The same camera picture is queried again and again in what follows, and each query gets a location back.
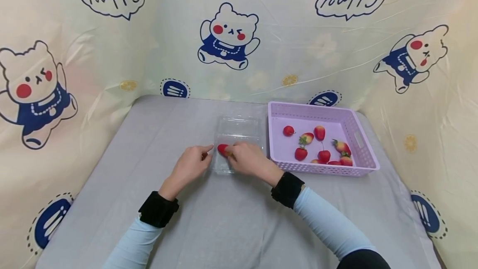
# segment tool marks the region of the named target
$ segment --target person's left hand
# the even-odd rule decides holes
[[[186,148],[176,162],[171,175],[164,180],[158,191],[159,195],[171,202],[176,199],[180,191],[202,175],[211,164],[212,155],[207,154],[207,152],[212,148],[212,144],[207,147],[195,146]]]

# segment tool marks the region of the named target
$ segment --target blue circle badge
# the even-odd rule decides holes
[[[38,249],[44,249],[47,246],[72,203],[73,196],[71,193],[59,194],[55,200],[51,200],[46,207],[38,212],[27,237],[27,246],[30,252],[38,254]]]
[[[448,232],[445,221],[430,199],[419,191],[412,191],[412,202],[419,213],[422,224],[430,237],[443,239]]]
[[[188,84],[176,79],[164,79],[161,82],[162,95],[166,97],[189,98]]]
[[[310,99],[309,104],[331,107],[337,105],[341,100],[341,93],[338,93],[335,90],[325,90],[324,92],[320,92]]]

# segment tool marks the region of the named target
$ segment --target black wrist band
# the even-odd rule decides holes
[[[304,184],[304,181],[295,175],[290,172],[284,172],[276,187],[271,190],[272,198],[284,206],[293,209]]]
[[[153,191],[141,208],[139,208],[138,212],[141,213],[139,220],[148,225],[163,228],[178,209],[177,199],[171,202],[160,196],[158,191]]]

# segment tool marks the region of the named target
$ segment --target bear face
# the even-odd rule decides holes
[[[44,42],[35,42],[33,48],[23,53],[2,49],[0,67],[7,80],[7,91],[17,103],[40,102],[56,89],[56,65]]]
[[[409,40],[407,52],[419,73],[428,71],[432,65],[447,54],[448,48],[443,43],[443,36],[446,35],[448,30],[448,26],[440,25],[434,30],[427,31]]]
[[[255,14],[238,14],[229,3],[223,3],[211,21],[210,32],[220,42],[230,46],[244,46],[251,42],[259,18]]]

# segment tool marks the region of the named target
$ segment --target blue bear shirt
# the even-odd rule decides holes
[[[23,136],[50,124],[70,105],[70,95],[63,89],[60,83],[56,84],[53,94],[54,98],[45,105],[39,105],[39,102],[19,103],[17,124],[23,125]],[[50,115],[52,108],[56,111],[54,115]]]
[[[246,59],[246,46],[222,46],[220,40],[216,39],[210,34],[205,40],[202,41],[204,45],[201,46],[201,50],[207,52],[210,55],[217,56],[225,61],[244,61]]]
[[[418,71],[415,69],[415,67],[409,64],[406,57],[409,57],[409,55],[407,52],[407,47],[405,46],[390,52],[390,54],[385,57],[383,61],[392,67],[396,73],[403,78],[403,84],[405,84],[405,86],[409,86],[413,78],[415,78],[415,76],[418,74]],[[403,71],[398,69],[400,65],[405,67]]]

